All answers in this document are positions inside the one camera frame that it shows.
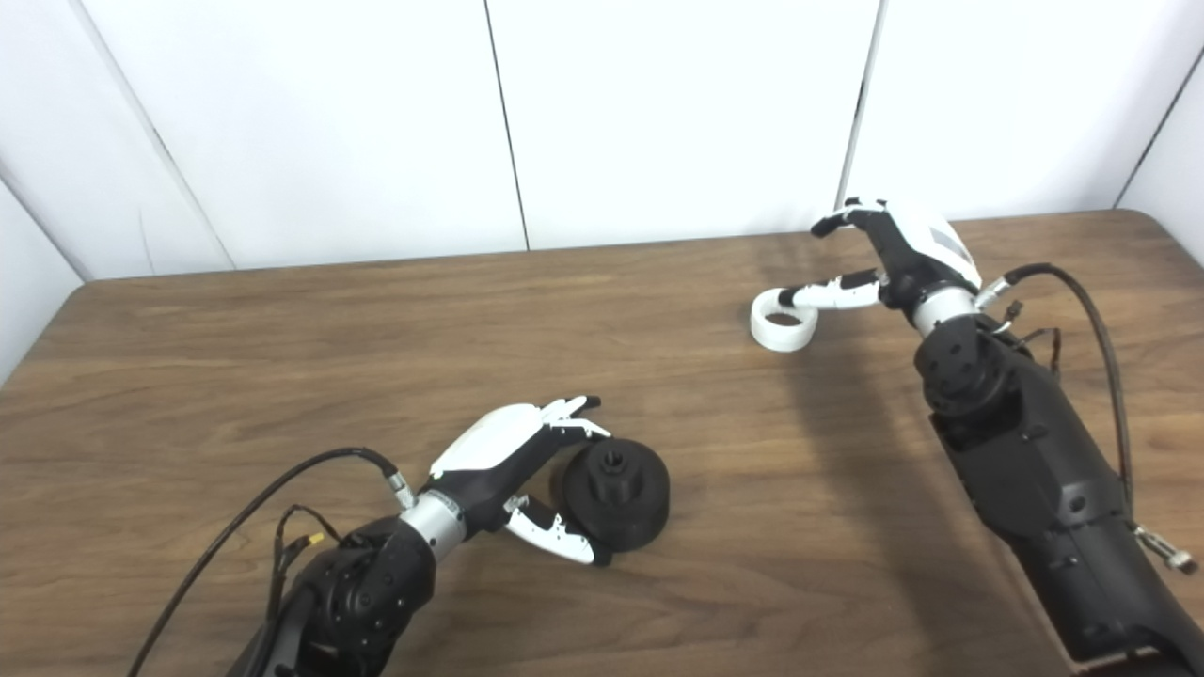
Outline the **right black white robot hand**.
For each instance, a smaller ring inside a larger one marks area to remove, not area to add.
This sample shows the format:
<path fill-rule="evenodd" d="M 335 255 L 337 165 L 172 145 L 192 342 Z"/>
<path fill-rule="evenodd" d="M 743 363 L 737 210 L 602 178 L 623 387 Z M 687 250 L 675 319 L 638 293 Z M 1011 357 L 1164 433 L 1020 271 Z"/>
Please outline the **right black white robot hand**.
<path fill-rule="evenodd" d="M 976 294 L 981 289 L 981 273 L 958 232 L 929 208 L 885 198 L 848 198 L 842 207 L 818 219 L 810 234 L 827 237 L 845 226 L 868 236 L 879 266 L 783 288 L 777 292 L 780 306 L 846 310 L 883 304 L 911 314 L 934 292 L 956 288 Z"/>

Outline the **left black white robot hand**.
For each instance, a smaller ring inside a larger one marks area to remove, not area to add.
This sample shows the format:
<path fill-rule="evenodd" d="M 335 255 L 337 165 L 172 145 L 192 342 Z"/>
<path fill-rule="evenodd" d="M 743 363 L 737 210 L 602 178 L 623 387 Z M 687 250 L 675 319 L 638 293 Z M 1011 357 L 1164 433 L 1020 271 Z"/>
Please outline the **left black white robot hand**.
<path fill-rule="evenodd" d="M 613 554 L 562 514 L 523 493 L 561 449 L 610 438 L 582 416 L 600 398 L 580 395 L 545 406 L 506 404 L 470 426 L 431 465 L 417 501 L 401 518 L 443 561 L 477 534 L 512 532 L 553 557 L 596 567 Z"/>

